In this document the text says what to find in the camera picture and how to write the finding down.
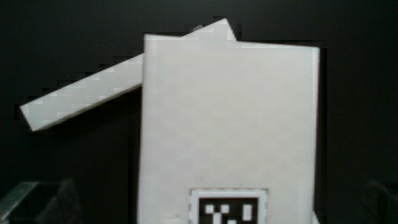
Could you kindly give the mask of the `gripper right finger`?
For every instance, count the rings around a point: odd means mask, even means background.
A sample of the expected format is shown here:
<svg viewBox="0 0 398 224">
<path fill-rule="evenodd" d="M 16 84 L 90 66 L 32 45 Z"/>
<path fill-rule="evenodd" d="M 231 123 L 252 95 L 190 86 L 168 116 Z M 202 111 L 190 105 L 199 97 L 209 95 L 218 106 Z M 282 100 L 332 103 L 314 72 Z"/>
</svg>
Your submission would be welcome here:
<svg viewBox="0 0 398 224">
<path fill-rule="evenodd" d="M 362 205 L 360 224 L 398 224 L 398 183 L 367 183 Z"/>
</svg>

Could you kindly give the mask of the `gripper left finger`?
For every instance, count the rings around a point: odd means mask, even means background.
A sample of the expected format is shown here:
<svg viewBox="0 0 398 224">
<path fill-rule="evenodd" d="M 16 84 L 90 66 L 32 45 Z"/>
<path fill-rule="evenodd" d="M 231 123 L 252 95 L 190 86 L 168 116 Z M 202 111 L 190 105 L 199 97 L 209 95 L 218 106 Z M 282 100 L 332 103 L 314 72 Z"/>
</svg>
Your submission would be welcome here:
<svg viewBox="0 0 398 224">
<path fill-rule="evenodd" d="M 21 182 L 0 199 L 0 224 L 80 224 L 74 181 Z"/>
</svg>

